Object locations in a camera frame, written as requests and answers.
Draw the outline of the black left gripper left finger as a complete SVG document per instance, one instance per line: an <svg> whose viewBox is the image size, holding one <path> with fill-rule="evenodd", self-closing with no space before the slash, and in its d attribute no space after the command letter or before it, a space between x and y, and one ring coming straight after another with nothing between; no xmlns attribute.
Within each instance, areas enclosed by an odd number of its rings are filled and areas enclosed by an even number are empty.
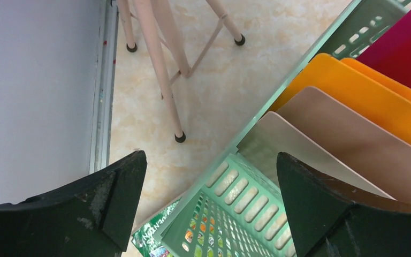
<svg viewBox="0 0 411 257"><path fill-rule="evenodd" d="M0 204L0 256L121 256L146 171L146 154L136 150L52 191Z"/></svg>

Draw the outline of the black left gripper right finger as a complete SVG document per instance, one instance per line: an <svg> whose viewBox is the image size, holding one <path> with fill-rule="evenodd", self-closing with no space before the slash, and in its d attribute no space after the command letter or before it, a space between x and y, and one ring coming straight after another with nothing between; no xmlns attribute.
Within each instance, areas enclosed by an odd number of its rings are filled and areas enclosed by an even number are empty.
<svg viewBox="0 0 411 257"><path fill-rule="evenodd" d="M276 165L297 256L411 256L411 203L361 190L286 152Z"/></svg>

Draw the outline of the green file rack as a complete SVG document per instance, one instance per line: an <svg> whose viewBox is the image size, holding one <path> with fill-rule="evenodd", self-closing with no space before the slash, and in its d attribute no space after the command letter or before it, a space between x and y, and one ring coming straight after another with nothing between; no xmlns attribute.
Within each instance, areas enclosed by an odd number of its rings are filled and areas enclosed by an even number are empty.
<svg viewBox="0 0 411 257"><path fill-rule="evenodd" d="M316 54L357 57L410 9L411 1L352 1L181 197L154 239L175 256L295 256L280 189L238 144Z"/></svg>

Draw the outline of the beige pressure file folder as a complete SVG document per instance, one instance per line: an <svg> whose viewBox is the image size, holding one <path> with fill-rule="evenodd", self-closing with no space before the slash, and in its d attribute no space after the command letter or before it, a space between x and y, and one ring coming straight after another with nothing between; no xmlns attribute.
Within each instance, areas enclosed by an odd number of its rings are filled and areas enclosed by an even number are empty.
<svg viewBox="0 0 411 257"><path fill-rule="evenodd" d="M362 190L411 203L411 145L316 87L267 112L238 152L273 183L277 155L286 152Z"/></svg>

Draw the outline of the red translucent file folder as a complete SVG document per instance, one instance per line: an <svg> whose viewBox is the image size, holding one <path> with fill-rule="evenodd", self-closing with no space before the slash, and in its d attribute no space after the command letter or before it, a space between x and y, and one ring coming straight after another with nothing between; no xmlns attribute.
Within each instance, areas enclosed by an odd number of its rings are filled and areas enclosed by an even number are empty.
<svg viewBox="0 0 411 257"><path fill-rule="evenodd" d="M411 88L411 10L357 60Z"/></svg>

